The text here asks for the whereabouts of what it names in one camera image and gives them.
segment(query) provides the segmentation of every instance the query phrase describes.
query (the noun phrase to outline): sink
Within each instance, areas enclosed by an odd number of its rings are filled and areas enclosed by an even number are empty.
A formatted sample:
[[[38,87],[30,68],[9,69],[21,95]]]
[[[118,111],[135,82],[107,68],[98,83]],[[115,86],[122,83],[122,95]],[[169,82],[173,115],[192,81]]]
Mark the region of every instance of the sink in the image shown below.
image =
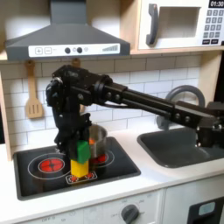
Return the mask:
[[[196,134],[193,129],[171,129],[142,134],[137,141],[159,165],[168,168],[224,158],[224,149],[195,147]]]

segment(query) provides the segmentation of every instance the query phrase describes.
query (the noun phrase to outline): microwave door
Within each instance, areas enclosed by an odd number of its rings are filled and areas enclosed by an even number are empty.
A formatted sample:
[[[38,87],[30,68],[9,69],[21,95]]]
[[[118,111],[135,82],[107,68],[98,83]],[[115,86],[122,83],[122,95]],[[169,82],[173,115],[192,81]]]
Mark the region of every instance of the microwave door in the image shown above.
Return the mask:
[[[199,46],[205,2],[142,1],[139,50]]]

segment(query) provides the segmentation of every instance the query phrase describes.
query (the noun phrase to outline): microwave keypad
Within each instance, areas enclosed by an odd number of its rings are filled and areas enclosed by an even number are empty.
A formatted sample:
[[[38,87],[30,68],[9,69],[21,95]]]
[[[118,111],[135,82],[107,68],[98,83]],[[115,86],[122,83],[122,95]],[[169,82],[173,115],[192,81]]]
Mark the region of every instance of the microwave keypad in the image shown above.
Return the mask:
[[[217,45],[221,35],[224,10],[208,10],[202,45]]]

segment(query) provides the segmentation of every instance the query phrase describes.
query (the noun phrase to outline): black range hood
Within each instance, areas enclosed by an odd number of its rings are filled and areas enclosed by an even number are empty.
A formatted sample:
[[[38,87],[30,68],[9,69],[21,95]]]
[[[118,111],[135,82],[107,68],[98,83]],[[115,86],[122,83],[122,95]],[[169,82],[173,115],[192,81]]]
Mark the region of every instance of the black range hood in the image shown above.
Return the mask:
[[[49,26],[5,42],[8,60],[130,54],[130,43],[87,25],[86,0],[50,5]]]

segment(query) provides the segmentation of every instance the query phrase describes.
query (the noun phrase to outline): yellow block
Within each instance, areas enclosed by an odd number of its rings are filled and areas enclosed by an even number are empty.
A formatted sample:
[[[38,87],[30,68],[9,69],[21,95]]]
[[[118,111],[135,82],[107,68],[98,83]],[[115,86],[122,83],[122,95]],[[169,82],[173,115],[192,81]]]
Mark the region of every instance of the yellow block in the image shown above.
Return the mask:
[[[88,175],[88,161],[85,164],[79,164],[71,160],[71,174],[77,178]]]

